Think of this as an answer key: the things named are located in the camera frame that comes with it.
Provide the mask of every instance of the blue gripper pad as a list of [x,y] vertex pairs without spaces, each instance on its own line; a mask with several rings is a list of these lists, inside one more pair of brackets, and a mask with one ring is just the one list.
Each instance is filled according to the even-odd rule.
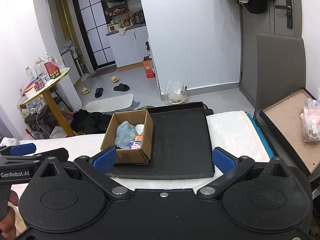
[[240,162],[238,158],[220,147],[215,147],[213,149],[212,161],[223,174],[230,171]]
[[11,156],[23,156],[23,155],[35,153],[36,150],[37,150],[37,147],[33,143],[15,145],[15,146],[11,147],[10,155]]
[[113,164],[115,164],[116,159],[116,149],[114,147],[108,147],[107,149],[90,158],[89,163],[98,171],[106,173],[113,166]]

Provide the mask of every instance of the yellow slipper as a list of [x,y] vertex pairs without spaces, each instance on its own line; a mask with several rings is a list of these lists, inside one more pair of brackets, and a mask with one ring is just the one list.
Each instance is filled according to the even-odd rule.
[[90,90],[87,89],[87,88],[83,88],[83,89],[81,90],[81,93],[84,94],[84,95],[88,94],[89,92],[90,92]]
[[119,81],[119,79],[118,79],[116,76],[113,76],[113,77],[111,77],[110,79],[111,79],[111,81],[112,81],[113,83],[116,83],[116,82]]

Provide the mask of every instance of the water bottle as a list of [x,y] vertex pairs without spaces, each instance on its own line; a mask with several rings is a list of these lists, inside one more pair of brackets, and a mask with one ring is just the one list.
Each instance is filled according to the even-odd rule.
[[35,77],[29,67],[26,67],[26,75],[30,80]]
[[36,58],[35,71],[38,78],[41,78],[43,83],[48,82],[51,78],[44,66],[44,61],[41,58]]

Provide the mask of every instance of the round table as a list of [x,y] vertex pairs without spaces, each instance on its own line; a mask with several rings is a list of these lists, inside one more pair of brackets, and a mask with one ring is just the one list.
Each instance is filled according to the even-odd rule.
[[54,85],[56,85],[61,79],[63,79],[68,72],[70,71],[69,67],[66,67],[64,69],[61,69],[61,75],[58,76],[55,79],[52,79],[51,81],[49,81],[49,85],[45,86],[44,88],[42,88],[41,90],[37,91],[37,93],[30,99],[25,100],[24,102],[22,102],[20,105],[23,106],[29,102],[31,102],[33,99],[35,99],[36,97],[43,95],[45,101],[47,102],[49,108],[51,109],[53,115],[56,117],[56,119],[58,120],[59,124],[61,125],[61,127],[65,130],[65,132],[67,133],[68,136],[75,136],[74,132],[72,131],[70,125],[67,123],[66,119],[64,118],[63,114],[61,113],[61,111],[59,110],[57,104],[55,103],[49,89],[52,88]]

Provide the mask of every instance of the standing fan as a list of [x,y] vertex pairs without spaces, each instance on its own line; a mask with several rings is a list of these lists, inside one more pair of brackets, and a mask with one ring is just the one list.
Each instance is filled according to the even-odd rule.
[[[90,74],[88,74],[88,73],[83,73],[83,71],[82,71],[82,68],[81,68],[81,65],[80,65],[80,63],[79,63],[79,56],[78,56],[78,54],[77,54],[77,52],[76,52],[76,50],[77,50],[77,47],[76,47],[76,45],[75,44],[73,44],[73,43],[67,43],[67,48],[68,49],[70,49],[71,51],[72,51],[72,57],[73,57],[73,59],[77,62],[77,65],[78,65],[78,68],[80,69],[80,72],[81,72],[81,81],[83,81],[83,80],[86,80],[89,76],[90,76]],[[83,57],[80,55],[80,57],[81,57],[81,59],[82,59],[82,62],[83,62],[83,64],[82,64],[82,66],[83,65],[85,65],[85,62],[84,62],[84,59],[83,59]]]

